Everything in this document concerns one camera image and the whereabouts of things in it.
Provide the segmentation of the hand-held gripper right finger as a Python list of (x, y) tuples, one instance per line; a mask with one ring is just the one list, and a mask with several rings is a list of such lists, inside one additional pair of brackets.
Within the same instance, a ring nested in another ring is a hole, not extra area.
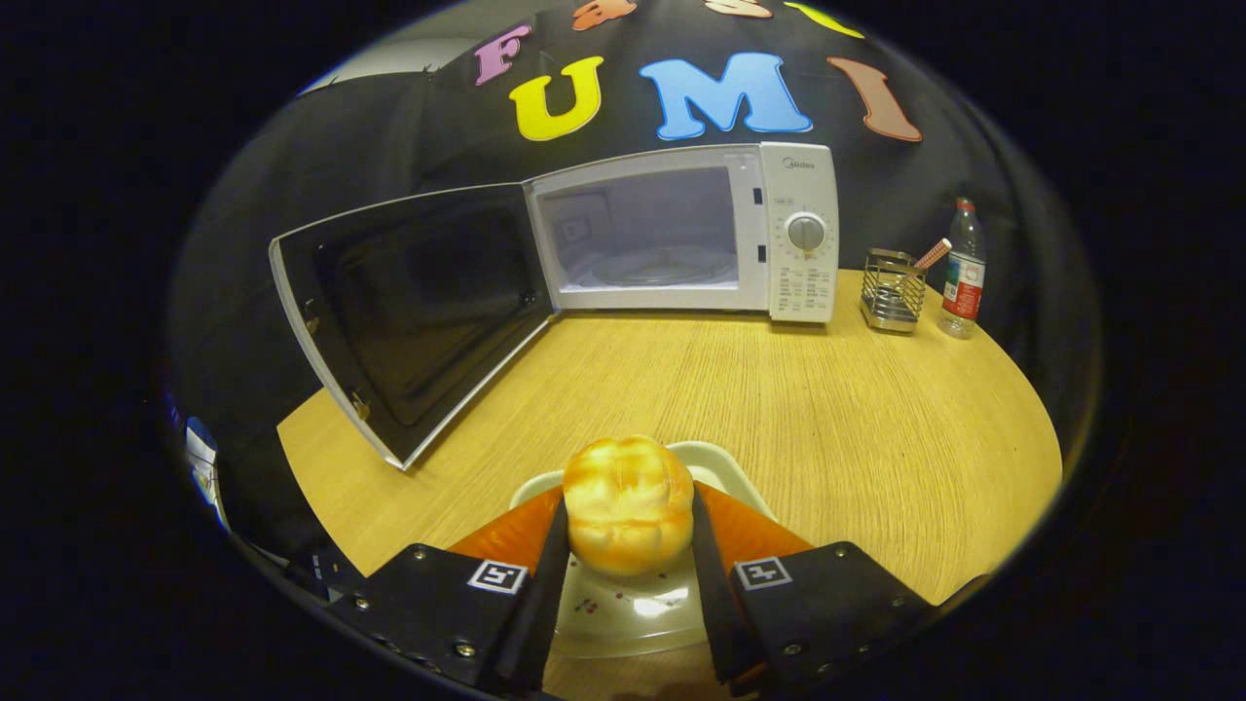
[(854, 542), (812, 545), (703, 483), (692, 513), (714, 675), (734, 695), (826, 684), (934, 620), (934, 605)]

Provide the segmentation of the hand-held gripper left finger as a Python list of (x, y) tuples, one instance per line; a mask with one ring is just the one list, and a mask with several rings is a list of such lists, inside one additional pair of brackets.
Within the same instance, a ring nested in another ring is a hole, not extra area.
[(331, 605), (331, 618), (440, 682), (541, 692), (569, 559), (554, 487), (454, 547), (411, 544)]

